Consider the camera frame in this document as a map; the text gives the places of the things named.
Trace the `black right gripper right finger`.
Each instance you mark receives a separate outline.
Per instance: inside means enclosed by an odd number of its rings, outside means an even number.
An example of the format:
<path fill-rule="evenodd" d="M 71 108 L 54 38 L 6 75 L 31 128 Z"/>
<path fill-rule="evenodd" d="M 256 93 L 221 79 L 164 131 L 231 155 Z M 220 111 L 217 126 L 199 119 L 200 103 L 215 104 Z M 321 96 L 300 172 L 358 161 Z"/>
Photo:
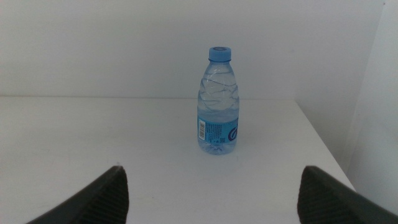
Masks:
<path fill-rule="evenodd" d="M 397 224 L 397 215 L 317 166 L 306 166 L 302 172 L 297 213 L 300 223 Z"/>

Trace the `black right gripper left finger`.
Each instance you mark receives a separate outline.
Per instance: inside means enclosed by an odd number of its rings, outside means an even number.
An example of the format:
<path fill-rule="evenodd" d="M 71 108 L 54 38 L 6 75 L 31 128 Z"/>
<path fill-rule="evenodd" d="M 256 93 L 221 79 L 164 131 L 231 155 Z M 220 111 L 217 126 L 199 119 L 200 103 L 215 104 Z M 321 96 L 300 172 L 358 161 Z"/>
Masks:
<path fill-rule="evenodd" d="M 30 222 L 124 224 L 128 211 L 126 171 L 122 166 L 113 166 L 75 195 Z"/>

